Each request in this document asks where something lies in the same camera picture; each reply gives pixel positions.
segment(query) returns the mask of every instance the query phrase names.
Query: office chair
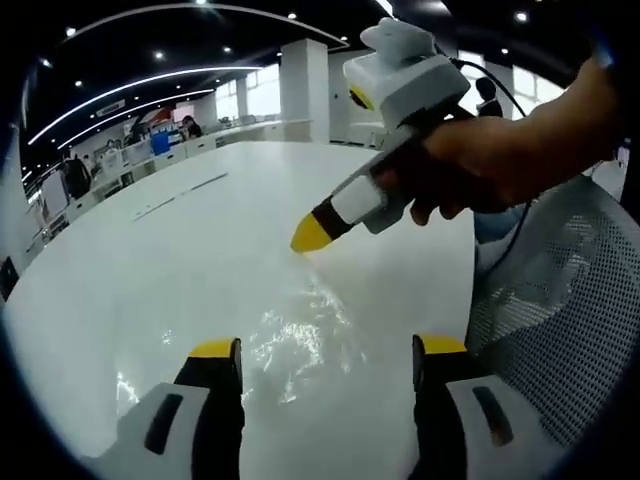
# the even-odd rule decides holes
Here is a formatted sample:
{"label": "office chair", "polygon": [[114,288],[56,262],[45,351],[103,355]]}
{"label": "office chair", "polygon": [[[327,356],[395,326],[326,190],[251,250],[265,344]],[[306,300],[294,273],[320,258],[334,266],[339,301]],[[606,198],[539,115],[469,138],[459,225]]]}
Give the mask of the office chair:
{"label": "office chair", "polygon": [[609,406],[639,331],[640,227],[579,175],[532,206],[509,255],[476,282],[466,346],[570,447]]}

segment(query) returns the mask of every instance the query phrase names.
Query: white pillar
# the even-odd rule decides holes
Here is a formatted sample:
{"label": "white pillar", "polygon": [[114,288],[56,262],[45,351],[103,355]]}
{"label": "white pillar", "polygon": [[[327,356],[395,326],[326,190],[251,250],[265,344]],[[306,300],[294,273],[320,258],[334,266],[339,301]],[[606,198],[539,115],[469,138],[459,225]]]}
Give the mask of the white pillar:
{"label": "white pillar", "polygon": [[311,140],[329,143],[326,45],[307,38],[282,47],[280,104],[283,120],[311,120]]}
{"label": "white pillar", "polygon": [[200,125],[215,125],[218,122],[216,94],[211,93],[193,104],[193,116]]}
{"label": "white pillar", "polygon": [[30,246],[30,239],[26,238],[29,203],[22,185],[17,128],[14,132],[13,144],[0,172],[0,258],[11,257],[18,275],[22,275],[28,266]]}
{"label": "white pillar", "polygon": [[249,115],[247,104],[247,77],[236,80],[236,94],[238,98],[238,117]]}

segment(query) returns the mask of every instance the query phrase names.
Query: office desk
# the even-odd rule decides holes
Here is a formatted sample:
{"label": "office desk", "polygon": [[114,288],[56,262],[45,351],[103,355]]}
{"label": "office desk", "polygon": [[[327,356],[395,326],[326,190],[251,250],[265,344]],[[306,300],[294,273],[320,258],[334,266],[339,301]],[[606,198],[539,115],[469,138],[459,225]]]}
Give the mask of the office desk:
{"label": "office desk", "polygon": [[307,256],[289,249],[300,218],[374,153],[234,144],[136,182],[50,243],[5,321],[72,451],[100,454],[118,417],[173,381],[196,344],[238,336],[243,479],[406,478],[411,335],[464,338],[471,214],[434,213],[426,228],[404,218],[378,236],[360,226]]}

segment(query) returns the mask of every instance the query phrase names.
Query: ceiling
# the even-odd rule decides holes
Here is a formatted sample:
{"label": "ceiling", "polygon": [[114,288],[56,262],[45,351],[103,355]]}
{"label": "ceiling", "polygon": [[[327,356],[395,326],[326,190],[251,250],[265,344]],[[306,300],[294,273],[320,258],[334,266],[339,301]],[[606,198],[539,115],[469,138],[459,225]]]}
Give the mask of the ceiling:
{"label": "ceiling", "polygon": [[[38,34],[25,36],[22,32],[18,38],[33,60],[46,58],[52,64],[49,68],[36,63],[31,77],[26,129],[21,138],[23,165],[29,169],[55,162],[60,153],[56,145],[91,126],[96,120],[91,120],[90,115],[96,109],[121,99],[126,108],[131,108],[181,92],[215,88],[216,80],[224,83],[242,73],[194,74],[128,89],[83,108],[31,146],[26,144],[60,115],[105,91],[187,68],[268,65],[278,61],[276,53],[282,45],[305,37],[326,43],[330,49],[361,49],[359,33],[385,16],[375,0],[224,1],[226,5],[284,17],[295,12],[297,21],[336,37],[331,39],[301,25],[255,13],[193,8],[195,2],[189,1],[181,2],[180,9],[130,15],[83,32],[85,27],[109,16],[171,2],[105,0],[86,2],[86,8],[78,8],[82,3],[24,1],[27,13],[23,21],[33,23],[32,15],[37,12]],[[560,84],[570,81],[589,52],[586,38],[576,28],[568,27],[572,23],[567,21],[566,12],[553,0],[444,0],[446,7],[435,0],[391,3],[398,18],[436,31],[439,39],[457,43],[462,49],[481,51],[498,63],[515,62]],[[519,10],[529,13],[528,23],[514,21]],[[70,26],[78,32],[66,38],[65,29]],[[342,36],[348,37],[348,47],[338,40]],[[226,53],[224,47],[230,47],[231,52]],[[500,53],[504,47],[510,50],[508,57]],[[154,57],[157,51],[163,52],[162,60]],[[78,80],[82,87],[75,86]]]}

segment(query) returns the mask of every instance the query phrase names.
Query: blue container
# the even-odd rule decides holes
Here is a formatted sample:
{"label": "blue container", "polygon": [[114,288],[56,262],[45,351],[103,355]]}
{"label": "blue container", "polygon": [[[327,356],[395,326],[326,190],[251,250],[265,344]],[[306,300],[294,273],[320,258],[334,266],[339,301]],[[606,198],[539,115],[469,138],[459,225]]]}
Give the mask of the blue container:
{"label": "blue container", "polygon": [[169,132],[158,132],[151,135],[151,150],[154,155],[162,155],[170,149]]}

